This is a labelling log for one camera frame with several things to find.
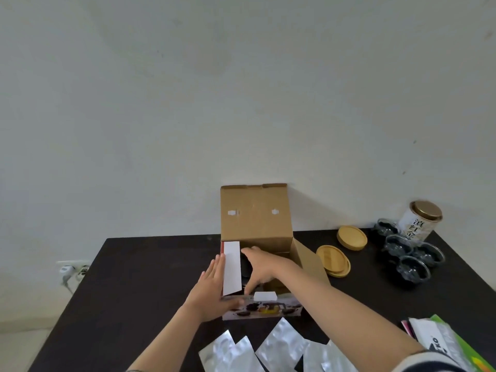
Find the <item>power outlet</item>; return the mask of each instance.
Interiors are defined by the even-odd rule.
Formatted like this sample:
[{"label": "power outlet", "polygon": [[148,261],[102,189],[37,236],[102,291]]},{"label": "power outlet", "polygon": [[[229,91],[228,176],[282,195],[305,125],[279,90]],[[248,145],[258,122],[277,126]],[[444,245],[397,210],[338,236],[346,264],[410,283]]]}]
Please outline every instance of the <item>power outlet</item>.
[{"label": "power outlet", "polygon": [[91,261],[90,260],[57,261],[55,265],[57,266],[58,270],[60,270],[60,268],[65,265],[74,266],[74,269],[76,269],[75,275],[78,275],[83,267],[87,268],[91,265]]}]

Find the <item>black tabletop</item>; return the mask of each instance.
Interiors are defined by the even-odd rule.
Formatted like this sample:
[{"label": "black tabletop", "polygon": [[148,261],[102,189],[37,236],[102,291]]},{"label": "black tabletop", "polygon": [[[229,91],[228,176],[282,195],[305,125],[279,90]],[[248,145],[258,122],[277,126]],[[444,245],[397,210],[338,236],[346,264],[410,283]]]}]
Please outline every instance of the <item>black tabletop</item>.
[{"label": "black tabletop", "polygon": [[[332,230],[298,231],[294,237],[313,251],[322,244],[339,246]],[[446,263],[412,291],[386,279],[371,244],[359,252],[341,248],[351,272],[331,283],[395,324],[438,314],[496,366],[496,293],[435,232],[428,241],[443,250]],[[126,370],[172,318],[219,250],[219,235],[107,239],[30,371]],[[303,337],[327,342],[307,313],[288,320]],[[202,324],[182,370],[203,370],[198,351],[226,329],[235,342],[247,335],[256,350],[278,321]]]}]

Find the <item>plug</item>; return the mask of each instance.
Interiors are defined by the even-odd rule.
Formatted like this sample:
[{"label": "plug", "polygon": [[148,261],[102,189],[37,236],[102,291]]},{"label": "plug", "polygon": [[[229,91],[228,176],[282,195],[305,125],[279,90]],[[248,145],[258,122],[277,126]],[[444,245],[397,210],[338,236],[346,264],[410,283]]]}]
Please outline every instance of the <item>plug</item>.
[{"label": "plug", "polygon": [[79,270],[79,273],[76,275],[76,281],[81,282],[83,280],[84,276],[86,275],[86,273],[88,272],[89,268],[90,268],[89,265],[83,265],[81,270]]}]

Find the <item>round wooden lid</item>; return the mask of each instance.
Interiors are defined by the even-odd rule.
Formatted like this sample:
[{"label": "round wooden lid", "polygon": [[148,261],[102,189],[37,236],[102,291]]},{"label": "round wooden lid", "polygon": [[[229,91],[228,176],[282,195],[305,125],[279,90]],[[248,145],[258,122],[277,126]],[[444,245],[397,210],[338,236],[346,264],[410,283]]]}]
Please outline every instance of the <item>round wooden lid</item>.
[{"label": "round wooden lid", "polygon": [[367,236],[355,226],[342,226],[338,230],[338,241],[349,250],[362,250],[367,245]]},{"label": "round wooden lid", "polygon": [[335,278],[344,278],[345,276],[350,274],[350,271],[351,271],[351,263],[350,263],[350,260],[348,258],[346,258],[346,263],[347,263],[347,266],[343,271],[341,271],[339,273],[333,273],[331,271],[327,271],[327,274],[331,275],[332,277],[335,277]]},{"label": "round wooden lid", "polygon": [[347,258],[344,253],[332,245],[321,245],[316,252],[324,269],[328,272],[339,273],[347,268]]}]

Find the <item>gold lid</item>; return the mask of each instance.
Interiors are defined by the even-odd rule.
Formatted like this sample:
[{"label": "gold lid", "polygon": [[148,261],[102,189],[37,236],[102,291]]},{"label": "gold lid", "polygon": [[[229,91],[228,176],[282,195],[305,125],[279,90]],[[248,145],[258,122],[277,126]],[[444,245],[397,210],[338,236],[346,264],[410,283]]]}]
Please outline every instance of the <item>gold lid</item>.
[{"label": "gold lid", "polygon": [[443,219],[443,212],[439,206],[433,204],[431,201],[413,201],[411,203],[411,209],[414,213],[429,221],[439,222]]}]

